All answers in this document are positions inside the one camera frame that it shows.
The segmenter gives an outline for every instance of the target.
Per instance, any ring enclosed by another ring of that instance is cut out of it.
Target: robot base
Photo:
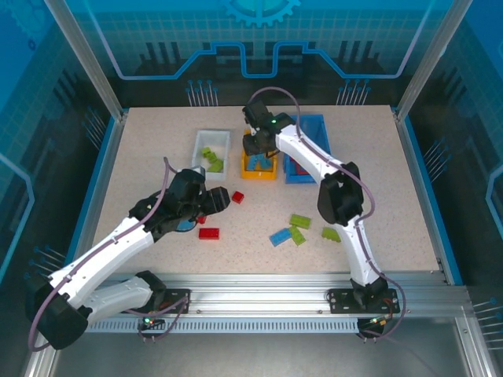
[[[390,306],[386,304],[384,299],[391,300]],[[395,289],[386,289],[378,295],[369,298],[369,304],[366,308],[357,302],[354,297],[353,289],[330,289],[327,293],[327,301],[330,303],[331,314],[393,314],[400,313],[400,305],[398,304],[398,296]]]

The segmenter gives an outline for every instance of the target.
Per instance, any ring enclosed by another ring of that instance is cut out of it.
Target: blue edge trim
[[[419,149],[419,144],[417,143],[416,134],[412,128],[412,123],[410,122],[409,116],[406,116],[405,125],[407,133],[409,134],[410,141],[413,147],[414,155],[416,157],[417,163],[419,164],[419,170],[421,172],[421,177],[423,178],[424,187],[426,188],[426,193],[428,194],[428,199],[430,200],[431,208],[433,210],[433,216],[435,218],[435,223],[439,230],[440,240],[444,251],[446,252],[447,264],[444,268],[448,268],[453,276],[453,283],[455,285],[463,285],[463,280],[461,279],[461,274],[459,268],[457,267],[456,258],[454,257],[453,248],[450,246],[449,237],[447,236],[446,226],[443,223],[442,215],[440,214],[439,204],[435,198],[435,193],[433,192],[433,186],[431,186],[430,178],[428,176],[428,171],[424,165],[423,155]]]
[[[79,219],[77,220],[77,225],[75,226],[75,231],[73,232],[72,241],[70,242],[70,247],[68,248],[68,253],[66,255],[64,265],[68,265],[70,262],[72,262],[73,258],[75,257],[75,253],[77,252],[77,244],[79,243],[79,238],[82,235],[84,221],[86,220],[87,214],[89,212],[89,205],[96,188],[97,177],[100,174],[101,167],[103,165],[103,159],[105,158],[105,153],[107,152],[108,143],[110,142],[110,137],[112,135],[115,122],[116,121],[112,117],[110,117],[110,120],[108,121],[107,131],[105,132],[105,137],[103,137],[103,142],[101,143],[100,152],[98,153],[96,163],[94,164],[93,175],[91,175],[89,186],[87,186],[86,197],[84,198],[82,210],[80,210]]]
[[[70,247],[68,248],[68,254],[66,257],[65,264],[68,264],[71,261],[73,261],[73,258],[75,257],[75,253],[77,251],[77,243],[79,242],[79,238],[82,234],[84,221],[86,219],[87,213],[89,212],[90,201],[91,198],[93,197],[94,190],[96,188],[97,177],[101,171],[101,166],[103,163],[103,159],[105,158],[105,152],[107,150],[108,143],[110,142],[110,136],[112,134],[114,123],[115,123],[114,119],[111,118],[108,123],[107,132],[105,133],[103,143],[101,144],[101,150],[98,154],[96,164],[94,165],[93,175],[91,176],[89,187],[87,188],[86,197],[84,198],[83,207],[82,210],[80,211],[79,219],[77,221],[77,225],[75,226],[75,231],[73,232],[73,237],[70,243]],[[450,272],[453,276],[453,283],[455,285],[463,285],[463,280],[461,279],[461,274],[459,272],[459,268],[457,267],[456,258],[454,257],[454,252],[450,245],[449,237],[447,236],[446,226],[443,223],[439,205],[437,204],[437,200],[433,192],[433,187],[431,186],[431,182],[428,177],[428,172],[426,170],[426,166],[424,165],[423,157],[419,149],[419,144],[417,143],[416,134],[414,133],[414,130],[412,128],[412,123],[410,122],[409,116],[407,116],[405,119],[405,125],[407,132],[409,133],[414,155],[416,157],[417,163],[419,164],[419,169],[421,177],[423,178],[424,186],[426,188],[426,193],[431,203],[435,223],[439,229],[440,239],[442,241],[446,253],[447,263],[449,264],[446,267],[450,269]]]

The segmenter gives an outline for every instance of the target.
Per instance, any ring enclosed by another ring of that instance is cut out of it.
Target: gear logo
[[[34,38],[46,25],[43,0],[0,0],[0,12],[8,10],[17,26],[28,37]]]
[[[285,15],[293,14],[293,7],[300,0],[222,0],[227,16],[234,16],[236,22],[244,21],[247,27],[264,24],[271,27],[275,22],[283,22]]]

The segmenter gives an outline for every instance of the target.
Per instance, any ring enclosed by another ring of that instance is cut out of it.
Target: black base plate
[[[166,289],[164,292],[164,298],[162,303],[160,304],[159,310],[162,310],[164,308],[167,308],[170,305],[173,305],[175,302],[177,302],[180,298],[183,296],[187,296],[187,299],[189,300],[185,304],[185,308],[182,311],[182,314],[187,314],[189,312],[189,306],[190,306],[190,289]],[[166,312],[166,314],[178,314],[178,311],[180,310],[180,306],[177,306],[176,308],[170,310],[169,312]],[[147,307],[142,307],[136,309],[137,312],[140,313],[145,313],[148,314],[150,311],[152,311],[152,308],[147,308]]]
[[[327,293],[331,314],[389,314],[390,308],[383,301],[385,298],[389,298],[391,301],[396,299],[396,303],[391,306],[391,309],[393,314],[400,313],[395,289],[387,289],[371,298],[367,309],[363,309],[354,299],[353,289],[330,289]]]

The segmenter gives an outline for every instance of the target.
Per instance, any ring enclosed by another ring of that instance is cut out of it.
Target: orange tray
[[[245,130],[244,134],[249,134],[250,130]],[[248,166],[248,161],[250,158],[246,156],[246,153],[241,153],[241,178],[243,179],[276,179],[277,177],[277,155],[273,156],[273,167],[271,169],[264,170],[246,170]]]

